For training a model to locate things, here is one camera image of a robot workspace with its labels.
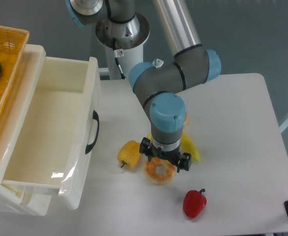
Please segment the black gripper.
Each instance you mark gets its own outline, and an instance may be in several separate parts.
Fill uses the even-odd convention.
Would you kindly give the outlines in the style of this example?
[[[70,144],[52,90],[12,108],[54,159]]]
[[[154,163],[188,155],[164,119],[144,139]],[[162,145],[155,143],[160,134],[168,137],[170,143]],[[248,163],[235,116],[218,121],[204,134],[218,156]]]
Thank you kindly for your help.
[[[151,139],[144,137],[140,143],[139,152],[145,155],[148,162],[154,157],[169,161],[177,167],[177,172],[181,170],[189,171],[192,164],[192,155],[190,153],[180,152],[181,139],[172,144],[162,144],[153,137]]]

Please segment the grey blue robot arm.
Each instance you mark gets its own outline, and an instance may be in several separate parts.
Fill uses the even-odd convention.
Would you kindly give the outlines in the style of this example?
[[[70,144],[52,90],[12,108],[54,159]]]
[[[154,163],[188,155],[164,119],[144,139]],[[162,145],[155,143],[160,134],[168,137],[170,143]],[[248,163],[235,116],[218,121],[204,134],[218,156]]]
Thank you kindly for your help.
[[[150,121],[152,136],[142,140],[140,153],[188,171],[192,155],[180,152],[186,108],[178,93],[217,78],[221,61],[215,51],[203,48],[183,0],[156,0],[154,5],[174,57],[166,66],[160,60],[143,60],[150,29],[146,18],[135,11],[134,1],[66,2],[76,25],[96,25],[110,78],[128,80]]]

